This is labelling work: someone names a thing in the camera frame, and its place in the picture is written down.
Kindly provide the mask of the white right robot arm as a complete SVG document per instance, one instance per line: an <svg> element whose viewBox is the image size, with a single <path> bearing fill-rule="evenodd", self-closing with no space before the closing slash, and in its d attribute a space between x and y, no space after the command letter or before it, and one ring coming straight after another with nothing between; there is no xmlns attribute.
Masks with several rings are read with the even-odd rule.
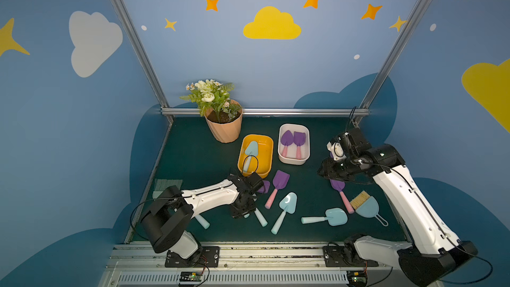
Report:
<svg viewBox="0 0 510 287"><path fill-rule="evenodd" d="M373 260L402 271L413 284L429 286L478 255L474 243L459 239L422 194L405 160L395 147L374 147L359 128L332 138L318 175L353 182L365 174L383 190L402 219L411 240L392 242L369 235L353 235L344 241L344 255Z"/></svg>

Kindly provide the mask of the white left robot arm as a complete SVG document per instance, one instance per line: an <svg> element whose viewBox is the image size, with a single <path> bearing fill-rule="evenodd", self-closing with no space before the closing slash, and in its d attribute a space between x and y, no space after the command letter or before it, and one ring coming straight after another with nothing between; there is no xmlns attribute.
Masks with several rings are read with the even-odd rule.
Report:
<svg viewBox="0 0 510 287"><path fill-rule="evenodd" d="M154 200L141 216L141 224L155 253L170 252L191 262L199 260L202 246L187 231L198 215L228 205L232 218L239 219L256 210L256 192L264 185L259 174L246 177L231 174L227 179L193 190L172 185Z"/></svg>

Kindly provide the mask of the white plastic storage box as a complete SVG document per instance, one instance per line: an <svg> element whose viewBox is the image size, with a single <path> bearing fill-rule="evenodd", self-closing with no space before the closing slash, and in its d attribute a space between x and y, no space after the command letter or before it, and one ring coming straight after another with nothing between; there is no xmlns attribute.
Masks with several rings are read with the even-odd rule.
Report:
<svg viewBox="0 0 510 287"><path fill-rule="evenodd" d="M290 130L293 134L294 132L305 132L306 133L306 141L305 144L301 147L301 156L302 159L296 159L296 144L293 143L288 147L288 157L282 157L283 145L280 143L281 137L286 130ZM302 166L305 162L310 158L311 155L311 147L310 147L310 135L307 127L299 124L283 124L280 126L279 135L278 135L278 157L282 163L293 165L293 166Z"/></svg>

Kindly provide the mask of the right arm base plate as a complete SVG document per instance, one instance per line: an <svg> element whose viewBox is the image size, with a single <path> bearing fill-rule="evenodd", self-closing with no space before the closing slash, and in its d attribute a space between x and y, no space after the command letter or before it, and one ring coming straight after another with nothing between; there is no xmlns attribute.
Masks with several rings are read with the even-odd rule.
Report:
<svg viewBox="0 0 510 287"><path fill-rule="evenodd" d="M350 246L328 245L322 248L326 267L378 267L374 260L362 259Z"/></svg>

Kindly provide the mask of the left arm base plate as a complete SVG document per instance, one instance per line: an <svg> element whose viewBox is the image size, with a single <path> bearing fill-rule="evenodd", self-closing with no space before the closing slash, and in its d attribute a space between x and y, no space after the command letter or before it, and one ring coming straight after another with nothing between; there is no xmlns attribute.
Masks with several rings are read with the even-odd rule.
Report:
<svg viewBox="0 0 510 287"><path fill-rule="evenodd" d="M165 259L166 268L217 268L219 265L220 248L215 246L199 247L190 257L182 258L177 253L168 251Z"/></svg>

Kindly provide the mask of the yellow plastic storage box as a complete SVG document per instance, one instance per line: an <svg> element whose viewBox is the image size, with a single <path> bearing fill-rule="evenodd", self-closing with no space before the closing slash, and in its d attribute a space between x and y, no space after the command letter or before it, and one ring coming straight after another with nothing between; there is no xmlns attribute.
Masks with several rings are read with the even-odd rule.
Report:
<svg viewBox="0 0 510 287"><path fill-rule="evenodd" d="M269 136L248 134L244 137L237 167L243 176L252 173L265 179L271 169L274 141Z"/></svg>

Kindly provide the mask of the purple pointed shovel pink handle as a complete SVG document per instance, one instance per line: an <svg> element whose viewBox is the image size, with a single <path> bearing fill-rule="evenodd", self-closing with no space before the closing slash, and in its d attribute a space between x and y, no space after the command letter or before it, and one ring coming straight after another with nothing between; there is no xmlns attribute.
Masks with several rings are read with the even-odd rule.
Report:
<svg viewBox="0 0 510 287"><path fill-rule="evenodd" d="M286 130L281 137L280 143L284 146L282 150L282 157L288 157L288 147L294 143L294 135L290 130Z"/></svg>

